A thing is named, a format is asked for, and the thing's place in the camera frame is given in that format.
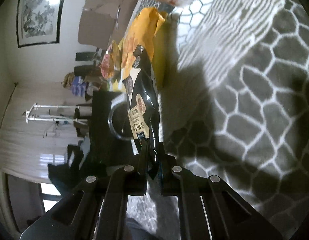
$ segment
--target silver screw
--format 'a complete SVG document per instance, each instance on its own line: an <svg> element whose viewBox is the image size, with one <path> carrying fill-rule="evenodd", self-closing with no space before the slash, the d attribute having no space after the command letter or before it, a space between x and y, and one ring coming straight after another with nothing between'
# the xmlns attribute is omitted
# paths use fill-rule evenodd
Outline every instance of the silver screw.
<svg viewBox="0 0 309 240"><path fill-rule="evenodd" d="M212 182L219 182L219 181L220 181L220 178L219 178L219 176L217 176L217 175L212 175L212 176L210 177L210 180L211 180Z"/></svg>
<svg viewBox="0 0 309 240"><path fill-rule="evenodd" d="M86 178L86 182L88 183L92 183L92 182L95 182L96 181L96 177L95 176L88 176Z"/></svg>
<svg viewBox="0 0 309 240"><path fill-rule="evenodd" d="M182 171L182 168L181 168L180 166L173 166L173 167L172 167L172 170L173 170L174 172L180 172L180 171Z"/></svg>
<svg viewBox="0 0 309 240"><path fill-rule="evenodd" d="M129 172L129 171L133 171L134 170L134 167L132 165L127 165L124 167L124 170Z"/></svg>

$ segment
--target beige curtain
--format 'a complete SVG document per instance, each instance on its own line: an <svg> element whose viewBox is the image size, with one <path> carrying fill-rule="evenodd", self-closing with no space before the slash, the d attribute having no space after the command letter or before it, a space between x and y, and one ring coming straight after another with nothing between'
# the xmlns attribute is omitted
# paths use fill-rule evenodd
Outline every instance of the beige curtain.
<svg viewBox="0 0 309 240"><path fill-rule="evenodd" d="M34 102L41 105L76 105L84 103L60 83L17 85L0 129L0 171L36 183L50 183L48 163L64 163L68 144L77 144L72 124L29 121L25 110ZM48 109L37 114L48 114ZM54 109L51 114L73 116L74 109Z"/></svg>

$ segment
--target framed painting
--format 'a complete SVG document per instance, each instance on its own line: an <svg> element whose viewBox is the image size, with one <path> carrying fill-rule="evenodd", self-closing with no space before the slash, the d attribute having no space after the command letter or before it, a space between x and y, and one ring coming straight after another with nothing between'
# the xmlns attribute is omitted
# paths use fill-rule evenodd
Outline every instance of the framed painting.
<svg viewBox="0 0 309 240"><path fill-rule="evenodd" d="M59 43L64 0L18 0L18 47Z"/></svg>

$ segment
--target black picture frame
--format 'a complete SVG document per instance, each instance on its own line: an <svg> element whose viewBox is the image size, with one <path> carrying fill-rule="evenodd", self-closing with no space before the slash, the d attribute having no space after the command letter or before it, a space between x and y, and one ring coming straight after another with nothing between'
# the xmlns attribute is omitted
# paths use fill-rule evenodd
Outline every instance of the black picture frame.
<svg viewBox="0 0 309 240"><path fill-rule="evenodd" d="M60 0L60 3L59 3L58 16L57 16L57 22L56 22L56 35L55 35L56 37L55 37L55 40L53 40L53 41L37 41L37 42L26 43L26 44L20 44L20 40L19 40L19 8L20 8L20 1L21 0L18 0L17 12L16 12L16 36L17 36L18 48L27 47L27 46L33 46L33 45L60 43L61 14L62 14L64 0Z"/></svg>

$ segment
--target black snack bag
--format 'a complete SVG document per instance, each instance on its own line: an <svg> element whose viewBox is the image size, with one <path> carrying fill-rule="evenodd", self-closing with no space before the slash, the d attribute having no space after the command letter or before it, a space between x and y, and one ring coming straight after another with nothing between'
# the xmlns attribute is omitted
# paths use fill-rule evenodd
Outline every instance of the black snack bag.
<svg viewBox="0 0 309 240"><path fill-rule="evenodd" d="M139 142L143 140L150 142L149 155L152 166L149 175L154 179L159 167L157 156L160 123L158 96L147 51L143 46L138 45L133 55L136 60L130 70L130 75L123 80L127 91L128 116L134 139L138 139Z"/></svg>

